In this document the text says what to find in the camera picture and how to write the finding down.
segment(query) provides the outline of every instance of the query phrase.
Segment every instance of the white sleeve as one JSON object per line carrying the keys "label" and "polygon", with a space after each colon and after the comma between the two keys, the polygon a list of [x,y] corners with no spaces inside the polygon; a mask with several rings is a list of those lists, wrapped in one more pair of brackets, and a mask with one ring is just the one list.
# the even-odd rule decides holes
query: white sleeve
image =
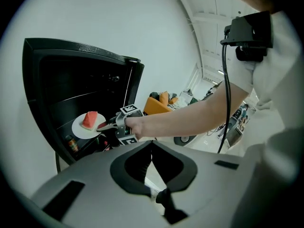
{"label": "white sleeve", "polygon": [[239,61],[234,54],[232,62],[227,65],[230,83],[251,94],[253,89],[252,75],[254,68],[255,62]]}

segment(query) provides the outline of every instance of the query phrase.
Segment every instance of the white ceiling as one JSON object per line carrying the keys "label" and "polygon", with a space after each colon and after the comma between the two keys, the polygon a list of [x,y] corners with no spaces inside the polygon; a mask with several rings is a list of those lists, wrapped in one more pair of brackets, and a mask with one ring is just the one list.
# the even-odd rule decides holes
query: white ceiling
{"label": "white ceiling", "polygon": [[[255,13],[256,10],[241,0],[181,0],[196,34],[203,78],[208,81],[220,82],[224,77],[218,70],[222,70],[222,45],[224,28],[231,24],[237,16]],[[227,65],[230,65],[231,57],[235,53],[235,47],[227,47]],[[258,102],[256,93],[245,100],[252,106]]]}

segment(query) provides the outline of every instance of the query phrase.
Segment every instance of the person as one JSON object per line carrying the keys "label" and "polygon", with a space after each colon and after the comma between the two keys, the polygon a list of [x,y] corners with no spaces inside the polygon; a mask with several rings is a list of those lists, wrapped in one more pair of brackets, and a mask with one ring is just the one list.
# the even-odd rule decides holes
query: person
{"label": "person", "polygon": [[[275,105],[274,102],[282,104],[282,98],[277,97],[278,92],[281,94],[279,90],[282,85],[286,87],[286,79],[294,75],[295,70],[303,67],[301,43],[280,7],[272,0],[243,1],[258,11],[270,12],[273,48],[268,49],[262,62],[238,61],[234,54],[231,65],[228,66],[231,88],[230,114],[237,110],[253,88],[259,99],[256,113],[247,124],[241,141],[226,153],[238,156],[244,156],[249,146],[264,143],[273,134],[283,131],[285,124],[296,124],[295,121],[290,123],[282,114],[284,109],[281,105]],[[226,90],[225,83],[222,83],[205,101],[169,113],[127,118],[125,123],[132,128],[137,138],[189,136],[215,129],[225,123],[226,116]]]}
{"label": "person", "polygon": [[[247,114],[247,109],[248,109],[248,104],[240,106],[239,109],[233,114],[233,116],[229,119],[229,124],[227,128],[227,132],[230,130],[233,130],[237,127],[238,120],[240,119],[240,122],[243,122],[246,120],[246,114]],[[225,132],[225,128],[223,127],[222,131],[219,133],[218,138],[223,136]]]}

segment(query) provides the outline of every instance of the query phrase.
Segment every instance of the orange chair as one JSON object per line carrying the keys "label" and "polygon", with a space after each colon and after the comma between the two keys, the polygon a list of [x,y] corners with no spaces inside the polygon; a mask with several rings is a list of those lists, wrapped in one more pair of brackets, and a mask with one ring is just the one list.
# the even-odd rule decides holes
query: orange chair
{"label": "orange chair", "polygon": [[155,100],[152,97],[147,99],[146,105],[143,110],[146,114],[159,114],[165,112],[171,112],[172,110],[165,106],[164,104],[160,103],[158,100]]}

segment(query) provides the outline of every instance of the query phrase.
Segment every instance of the gray panel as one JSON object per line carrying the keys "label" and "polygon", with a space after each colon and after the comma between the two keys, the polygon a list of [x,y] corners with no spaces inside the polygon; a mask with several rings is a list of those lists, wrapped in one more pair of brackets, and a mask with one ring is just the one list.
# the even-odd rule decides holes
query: gray panel
{"label": "gray panel", "polygon": [[205,206],[201,207],[200,210],[197,210],[191,218],[182,220],[174,227],[231,227],[238,204],[252,179],[256,164],[260,159],[262,147],[263,145],[254,145],[248,148],[246,155],[243,158],[240,158],[240,166],[235,171],[235,174],[231,175],[231,179],[226,183],[222,190],[213,198],[210,198],[210,200],[205,203]]}
{"label": "gray panel", "polygon": [[220,192],[225,190],[233,179],[236,170],[225,168],[214,163],[218,160],[239,164],[242,158],[234,155],[209,153],[180,147],[167,142],[160,143],[191,158],[198,167],[198,175],[185,190],[172,194],[177,209],[188,215],[207,205]]}
{"label": "gray panel", "polygon": [[72,227],[166,227],[150,198],[121,189],[110,175],[112,161],[144,144],[136,143],[82,158],[44,184],[32,200],[43,208],[70,181],[85,184],[62,219]]}

